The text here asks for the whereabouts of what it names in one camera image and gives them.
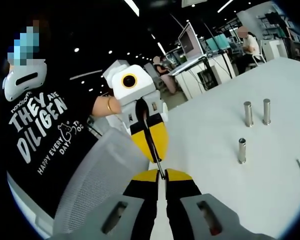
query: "gray gripper base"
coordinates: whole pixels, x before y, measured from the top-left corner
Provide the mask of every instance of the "gray gripper base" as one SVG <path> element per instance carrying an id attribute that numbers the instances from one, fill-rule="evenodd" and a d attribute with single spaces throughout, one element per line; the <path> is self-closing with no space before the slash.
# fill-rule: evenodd
<path id="1" fill-rule="evenodd" d="M 150 116 L 163 113 L 164 102 L 161 100 L 159 90 L 155 90 L 147 95 L 144 95 L 142 99 L 146 102 L 148 106 Z M 136 115 L 136 104 L 137 101 L 132 101 L 126 105 L 121 106 L 122 121 L 124 122 L 127 128 L 130 128 L 131 125 L 138 122 L 137 115 Z"/>
<path id="2" fill-rule="evenodd" d="M 195 240 L 274 240 L 264 234 L 255 234 L 240 225 L 239 216 L 210 194 L 180 199 L 191 223 Z M 221 225 L 221 233 L 211 235 L 208 223 L 198 204 L 205 202 Z"/>
<path id="3" fill-rule="evenodd" d="M 120 202 L 127 206 L 111 234 L 107 235 L 102 228 Z M 136 197 L 119 194 L 111 196 L 87 214 L 81 227 L 71 233 L 59 233 L 49 240 L 130 240 L 143 202 L 143 199 Z"/>

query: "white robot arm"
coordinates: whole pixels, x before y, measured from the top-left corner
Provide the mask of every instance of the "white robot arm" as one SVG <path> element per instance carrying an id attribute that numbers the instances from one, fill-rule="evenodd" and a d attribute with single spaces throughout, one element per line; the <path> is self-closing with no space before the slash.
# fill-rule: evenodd
<path id="1" fill-rule="evenodd" d="M 138 122 L 136 107 L 140 100 L 146 103 L 150 117 L 160 114 L 166 123 L 168 108 L 150 75 L 139 65 L 129 66 L 127 62 L 120 63 L 120 61 L 115 63 L 117 64 L 113 64 L 103 75 L 121 104 L 121 119 L 127 132 L 131 135 L 131 126 Z"/>

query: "gray mesh chair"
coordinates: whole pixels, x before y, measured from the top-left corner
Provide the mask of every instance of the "gray mesh chair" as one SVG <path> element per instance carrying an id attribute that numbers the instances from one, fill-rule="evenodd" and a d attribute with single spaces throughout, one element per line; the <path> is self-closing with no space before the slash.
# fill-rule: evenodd
<path id="1" fill-rule="evenodd" d="M 90 210 L 110 196 L 122 194 L 131 179 L 148 168 L 149 160 L 132 142 L 131 137 L 110 128 L 76 169 L 63 192 L 54 219 L 9 174 L 7 179 L 21 212 L 38 234 L 47 239 L 79 228 Z"/>

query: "metal cylinder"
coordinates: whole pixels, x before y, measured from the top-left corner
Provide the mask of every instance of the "metal cylinder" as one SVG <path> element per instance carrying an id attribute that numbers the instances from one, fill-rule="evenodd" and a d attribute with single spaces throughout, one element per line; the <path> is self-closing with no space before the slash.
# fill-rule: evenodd
<path id="1" fill-rule="evenodd" d="M 263 100 L 263 120 L 264 125 L 269 125 L 271 123 L 270 120 L 270 99 Z"/>
<path id="2" fill-rule="evenodd" d="M 238 160 L 240 164 L 244 164 L 246 162 L 246 140 L 244 138 L 239 139 Z"/>
<path id="3" fill-rule="evenodd" d="M 245 125 L 250 128 L 254 125 L 252 119 L 251 102 L 246 101 L 244 103 L 244 112 L 245 112 Z"/>

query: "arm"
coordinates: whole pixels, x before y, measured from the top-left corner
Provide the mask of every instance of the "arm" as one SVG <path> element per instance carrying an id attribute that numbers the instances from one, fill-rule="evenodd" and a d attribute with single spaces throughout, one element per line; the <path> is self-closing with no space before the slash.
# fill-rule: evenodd
<path id="1" fill-rule="evenodd" d="M 166 73 L 166 72 L 168 71 L 167 69 L 162 70 L 160 66 L 156 66 L 156 69 L 157 69 L 158 72 L 161 73 L 161 74 L 164 74 L 164 73 Z"/>
<path id="2" fill-rule="evenodd" d="M 250 36 L 248 37 L 248 40 L 247 40 L 247 46 L 244 46 L 243 50 L 248 53 L 253 53 L 255 51 L 255 48 L 253 47 Z"/>
<path id="3" fill-rule="evenodd" d="M 94 102 L 92 115 L 96 117 L 105 117 L 112 114 L 121 113 L 121 104 L 113 96 L 98 96 Z"/>

